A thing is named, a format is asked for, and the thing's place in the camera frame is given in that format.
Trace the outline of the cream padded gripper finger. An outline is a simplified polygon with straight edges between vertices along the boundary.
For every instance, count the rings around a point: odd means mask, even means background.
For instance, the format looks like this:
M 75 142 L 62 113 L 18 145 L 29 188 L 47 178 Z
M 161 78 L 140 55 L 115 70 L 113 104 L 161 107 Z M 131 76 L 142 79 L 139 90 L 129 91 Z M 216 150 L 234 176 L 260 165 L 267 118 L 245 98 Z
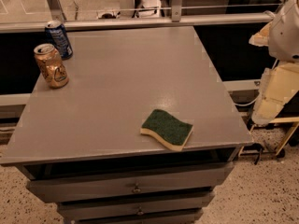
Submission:
M 253 35 L 249 43 L 267 46 L 269 54 L 278 60 L 275 68 L 264 69 L 251 114 L 256 124 L 264 125 L 273 120 L 299 90 L 298 26 L 271 21 Z

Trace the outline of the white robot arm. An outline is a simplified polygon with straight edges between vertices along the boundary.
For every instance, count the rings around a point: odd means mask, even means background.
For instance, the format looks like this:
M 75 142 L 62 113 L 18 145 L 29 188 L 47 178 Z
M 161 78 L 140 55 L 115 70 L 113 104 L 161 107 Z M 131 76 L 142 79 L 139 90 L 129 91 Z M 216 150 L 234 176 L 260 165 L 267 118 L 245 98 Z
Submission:
M 267 46 L 278 60 L 275 68 L 265 68 L 251 119 L 265 125 L 272 121 L 299 91 L 299 0 L 288 0 L 280 11 L 249 43 Z

